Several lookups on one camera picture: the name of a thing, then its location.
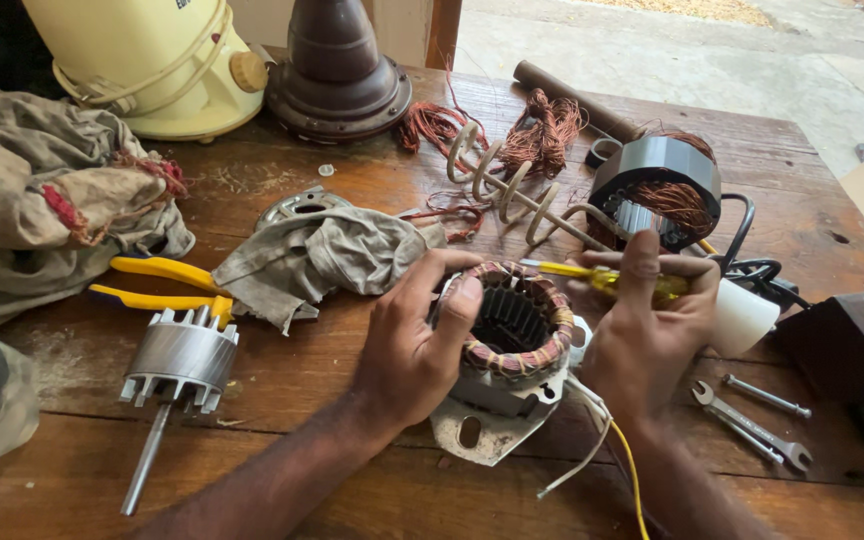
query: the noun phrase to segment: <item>hand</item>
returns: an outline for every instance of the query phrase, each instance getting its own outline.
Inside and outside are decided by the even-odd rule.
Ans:
[[[638,232],[624,253],[586,251],[585,267],[618,267],[618,300],[606,313],[585,354],[581,380],[606,402],[616,418],[655,419],[689,361],[709,342],[715,321],[719,268],[695,256],[659,256],[659,236]],[[689,293],[661,310],[652,307],[659,272],[689,278]],[[571,281],[570,296],[593,292],[583,282]]]
[[[435,331],[426,315],[443,276],[481,263],[470,252],[429,250],[375,304],[349,392],[366,428],[386,443],[425,420],[455,385],[462,347],[482,305],[482,283],[457,283]]]

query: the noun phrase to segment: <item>white wire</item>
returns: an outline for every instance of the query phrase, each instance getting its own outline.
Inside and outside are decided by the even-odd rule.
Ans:
[[[595,441],[595,446],[592,447],[592,450],[581,463],[576,465],[571,471],[559,476],[557,480],[550,483],[545,489],[539,491],[539,499],[546,497],[550,491],[559,487],[565,481],[577,475],[579,471],[585,469],[586,465],[589,465],[589,462],[593,460],[593,457],[599,451],[599,448],[602,447],[602,443],[606,441],[606,436],[609,434],[609,426],[612,424],[612,414],[610,414],[609,410],[606,408],[605,401],[596,395],[595,392],[582,384],[582,382],[579,382],[579,379],[576,378],[574,374],[568,374],[568,378],[565,380],[565,385],[569,387],[569,389],[574,390],[579,396],[579,399],[582,400],[586,407],[588,407],[588,411],[592,415],[592,421],[595,422],[595,427],[599,431],[599,439]]]
[[[192,78],[189,79],[191,84],[186,82],[186,85],[182,87],[180,91],[173,92],[166,99],[161,100],[159,103],[156,103],[153,106],[149,106],[144,108],[141,113],[147,114],[152,111],[157,111],[158,109],[162,109],[166,105],[171,105],[175,103],[179,98],[185,95],[191,88],[198,83],[199,79],[202,78],[203,74],[211,68],[212,64],[215,62],[215,59],[218,57],[218,53],[221,52],[223,45],[226,42],[226,38],[230,30],[232,30],[233,23],[233,13],[232,9],[226,4],[226,0],[219,0],[218,5],[216,6],[215,12],[212,14],[212,17],[202,28],[201,32],[193,39],[192,44],[183,52],[179,57],[173,60],[169,65],[160,69],[157,73],[152,74],[145,80],[142,80],[128,88],[123,88],[117,92],[113,92],[111,94],[105,94],[101,96],[84,96],[80,94],[76,85],[72,83],[71,80],[68,80],[66,77],[66,72],[63,70],[57,60],[52,61],[52,72],[54,74],[55,80],[58,81],[59,85],[69,93],[72,97],[76,99],[76,101],[88,104],[90,106],[103,105],[107,103],[112,103],[116,100],[122,99],[124,97],[133,95],[137,92],[140,92],[152,84],[157,83],[164,79],[165,77],[171,75],[181,66],[183,66],[186,62],[188,62],[196,53],[198,53],[199,49],[209,40],[209,38],[214,33],[214,29],[216,24],[222,19],[222,26],[219,29],[220,34],[220,42],[216,43],[216,46],[213,49],[212,54],[208,56],[206,61],[202,66],[198,68],[196,73],[193,74]]]

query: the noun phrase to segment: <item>wooden workbench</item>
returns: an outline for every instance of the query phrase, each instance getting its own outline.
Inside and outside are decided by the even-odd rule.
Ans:
[[[414,99],[448,105],[445,74],[411,69]],[[524,92],[505,80],[454,75],[460,104],[495,140],[512,126]],[[662,119],[700,135],[715,150],[723,191],[748,194],[758,212],[740,253],[784,265],[784,278],[812,302],[864,291],[864,219],[790,122],[614,96],[596,99],[636,123]],[[592,171],[583,134],[557,178],[559,212],[570,195],[588,192]],[[390,134],[351,146],[316,146],[289,138],[263,111],[211,146],[148,143],[196,179],[179,202],[198,242],[186,263],[212,269],[245,240],[258,215],[282,196],[323,185],[357,206],[396,214],[453,188],[445,159],[423,143],[404,152]],[[317,169],[332,164],[336,174]],[[728,202],[709,241],[724,248],[738,227],[740,202]],[[582,222],[582,215],[575,216]],[[502,260],[526,254],[524,225],[504,227],[494,212],[462,247]],[[579,249],[558,231],[534,254],[560,261]],[[105,285],[155,294],[194,289],[114,271]],[[33,309],[0,327],[0,338],[30,356],[42,414],[28,444],[0,458],[0,538],[106,538],[122,534],[232,470],[288,434],[337,397],[354,372],[374,298],[340,292],[319,306],[318,322],[294,324],[291,337],[241,321],[234,385],[211,415],[174,415],[135,518],[119,515],[122,498],[149,431],[154,407],[118,401],[121,377],[150,314],[89,295]],[[761,402],[722,391],[752,420],[810,449],[808,474],[765,464],[737,436],[704,414],[687,388],[724,374],[814,411],[794,418]],[[741,358],[712,352],[681,384],[672,418],[710,472],[778,531],[798,538],[864,538],[864,443],[843,407],[823,403],[768,343]],[[587,416],[568,400],[532,439],[487,468],[438,449],[429,424],[407,429],[315,511],[301,538],[637,538],[629,490],[607,451],[542,501],[536,492],[581,460],[593,443]]]

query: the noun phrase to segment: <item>screwdriver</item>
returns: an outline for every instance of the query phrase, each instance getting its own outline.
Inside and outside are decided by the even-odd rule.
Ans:
[[[586,280],[594,289],[600,290],[609,296],[618,296],[619,273],[607,268],[582,268],[558,262],[545,262],[534,258],[523,258],[518,262],[525,266],[531,266],[544,274],[566,276]],[[664,303],[675,300],[689,292],[689,281],[681,276],[658,275],[655,281],[655,293],[653,301]]]

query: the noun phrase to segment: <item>beige cloth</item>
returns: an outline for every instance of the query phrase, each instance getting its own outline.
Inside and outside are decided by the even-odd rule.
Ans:
[[[18,313],[81,292],[120,252],[179,258],[195,236],[169,201],[113,221],[105,240],[76,249],[69,229],[45,202],[42,186],[82,212],[90,233],[116,215],[155,201],[165,181],[133,169],[105,167],[117,150],[147,157],[121,120],[23,92],[0,91],[0,324]]]
[[[343,207],[264,227],[212,272],[235,297],[235,314],[252,313],[289,336],[297,311],[318,314],[330,290],[383,294],[429,248],[446,247],[442,225],[416,228],[380,211]]]

